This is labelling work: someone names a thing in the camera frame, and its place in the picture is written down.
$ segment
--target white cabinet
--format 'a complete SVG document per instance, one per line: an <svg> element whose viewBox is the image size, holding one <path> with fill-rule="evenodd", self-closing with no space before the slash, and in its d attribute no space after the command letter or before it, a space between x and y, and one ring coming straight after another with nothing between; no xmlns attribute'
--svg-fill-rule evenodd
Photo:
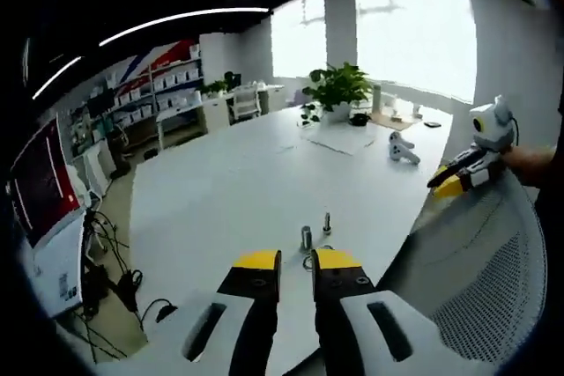
<svg viewBox="0 0 564 376"><path fill-rule="evenodd" d="M229 110L225 99L207 100L203 110L208 134L229 126Z"/></svg>

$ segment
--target paper sheet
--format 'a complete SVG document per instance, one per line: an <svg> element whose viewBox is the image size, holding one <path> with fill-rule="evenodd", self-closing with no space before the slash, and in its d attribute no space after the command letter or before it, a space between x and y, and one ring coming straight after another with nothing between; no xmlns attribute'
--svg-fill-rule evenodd
<svg viewBox="0 0 564 376"><path fill-rule="evenodd" d="M301 138L350 156L354 156L374 142L374 136L367 133L366 127L357 128L348 123L321 124L313 128L306 128Z"/></svg>

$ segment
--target floor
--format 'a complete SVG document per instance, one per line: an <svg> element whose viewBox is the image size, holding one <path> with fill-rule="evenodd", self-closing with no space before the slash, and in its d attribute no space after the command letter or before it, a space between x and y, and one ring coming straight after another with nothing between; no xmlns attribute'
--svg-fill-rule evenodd
<svg viewBox="0 0 564 376"><path fill-rule="evenodd" d="M187 142L194 136L195 133L193 129L179 129L166 136L166 145L170 146ZM143 153L145 151L157 146L158 143L155 140L143 146L139 151L136 151L134 156L129 159L132 165L131 172L112 182L103 204L100 207L100 211L106 214L117 226L116 238L126 245L129 245L130 242L128 230L130 225L130 200L135 166L144 161ZM417 228L424 225L427 221L431 220L438 211L444 208L444 206L444 203L427 201L414 227ZM108 270L109 277L113 281L119 280L122 273L111 251L104 254L97 246L94 246L91 254L98 264L105 266ZM129 249L127 247L120 247L120 254L129 267ZM78 332L82 333L84 337L88 337L92 343L99 345L102 349L116 357L134 354L147 343L145 334L140 329L136 317L125 309L114 294L108 295L100 302L100 310L91 321L88 321L89 328L87 330L80 321L75 321L73 326L75 328L81 328ZM119 351L114 350L108 342L112 343ZM91 349L90 354L93 355L95 363L114 359L111 355L102 350ZM309 376L324 375L323 360L320 354L314 354L314 356L296 368L292 374Z"/></svg>

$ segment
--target white device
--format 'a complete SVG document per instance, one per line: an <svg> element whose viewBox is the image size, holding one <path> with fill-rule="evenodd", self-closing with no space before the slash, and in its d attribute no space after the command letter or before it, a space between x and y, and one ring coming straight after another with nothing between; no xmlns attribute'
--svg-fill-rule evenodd
<svg viewBox="0 0 564 376"><path fill-rule="evenodd" d="M417 165L421 159L411 151L414 147L415 144L405 140L399 132L394 131L390 134L390 159L399 161L401 158L405 158Z"/></svg>

